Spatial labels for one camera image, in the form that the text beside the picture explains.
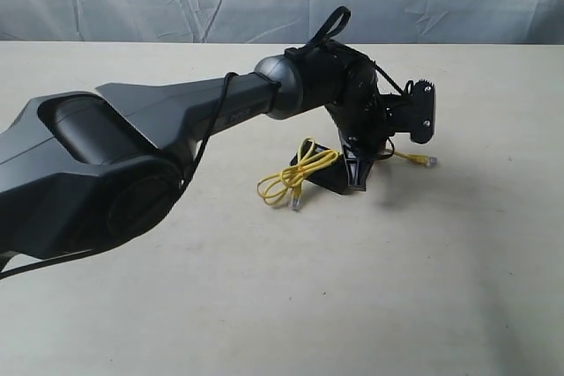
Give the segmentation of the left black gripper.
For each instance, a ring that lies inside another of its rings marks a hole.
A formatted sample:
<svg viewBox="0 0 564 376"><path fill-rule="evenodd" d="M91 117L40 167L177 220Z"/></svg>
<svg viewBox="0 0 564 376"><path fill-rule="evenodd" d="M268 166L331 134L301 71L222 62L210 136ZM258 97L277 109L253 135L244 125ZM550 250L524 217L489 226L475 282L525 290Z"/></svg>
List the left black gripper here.
<svg viewBox="0 0 564 376"><path fill-rule="evenodd" d="M348 188L365 191L374 162L391 156L386 144L393 136L370 59L359 58L348 65L344 88L326 109L338 128Z"/></svg>

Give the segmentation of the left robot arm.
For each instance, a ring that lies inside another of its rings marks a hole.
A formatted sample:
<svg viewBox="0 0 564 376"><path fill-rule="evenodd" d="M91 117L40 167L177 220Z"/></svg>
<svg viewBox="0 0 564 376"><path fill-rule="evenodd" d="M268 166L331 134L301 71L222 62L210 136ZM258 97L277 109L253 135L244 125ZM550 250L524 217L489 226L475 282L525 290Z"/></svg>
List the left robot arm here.
<svg viewBox="0 0 564 376"><path fill-rule="evenodd" d="M76 261L149 232L173 209L210 138L260 114L329 110L363 181L392 128L379 68L341 43L289 48L248 74L110 83L29 100L1 135L1 261Z"/></svg>

